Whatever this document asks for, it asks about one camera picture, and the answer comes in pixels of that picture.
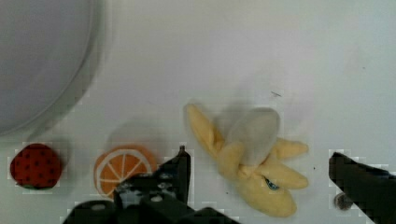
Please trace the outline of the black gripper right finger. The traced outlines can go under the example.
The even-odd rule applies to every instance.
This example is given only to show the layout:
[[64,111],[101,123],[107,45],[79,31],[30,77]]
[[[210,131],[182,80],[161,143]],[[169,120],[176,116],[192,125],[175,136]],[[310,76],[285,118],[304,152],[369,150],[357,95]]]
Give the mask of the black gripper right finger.
[[334,152],[329,178],[374,224],[395,224],[395,175]]

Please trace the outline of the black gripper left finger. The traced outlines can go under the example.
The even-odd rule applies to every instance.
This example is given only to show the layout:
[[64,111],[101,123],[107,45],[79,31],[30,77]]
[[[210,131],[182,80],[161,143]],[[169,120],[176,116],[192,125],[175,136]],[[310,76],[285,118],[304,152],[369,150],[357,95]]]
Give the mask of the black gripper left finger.
[[183,203],[188,201],[191,181],[191,156],[184,146],[176,156],[153,173],[133,175],[121,181],[113,191],[119,209],[138,206],[145,196],[167,195]]

